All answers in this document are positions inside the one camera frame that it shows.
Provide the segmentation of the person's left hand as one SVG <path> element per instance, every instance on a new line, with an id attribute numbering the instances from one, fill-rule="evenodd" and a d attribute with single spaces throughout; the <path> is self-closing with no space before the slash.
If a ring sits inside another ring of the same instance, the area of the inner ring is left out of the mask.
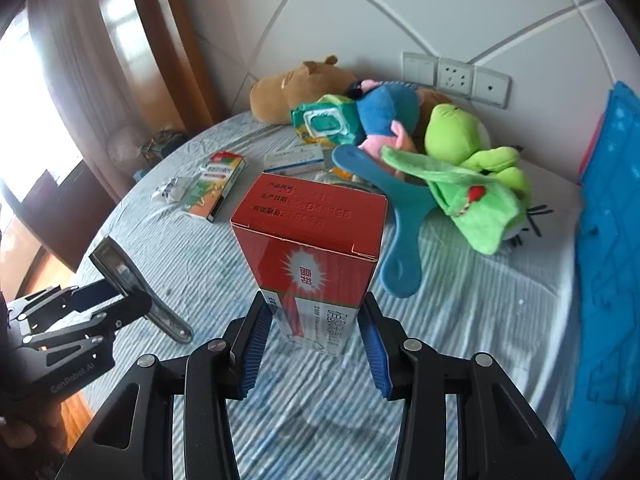
<path id="1" fill-rule="evenodd" d="M 39 415 L 39 423 L 52 448 L 63 452 L 66 447 L 66 430 L 61 415 L 61 405 L 47 406 Z M 38 434 L 26 422 L 14 420 L 14 422 L 5 422 L 1 426 L 1 437 L 9 448 L 28 448 L 36 442 Z"/>

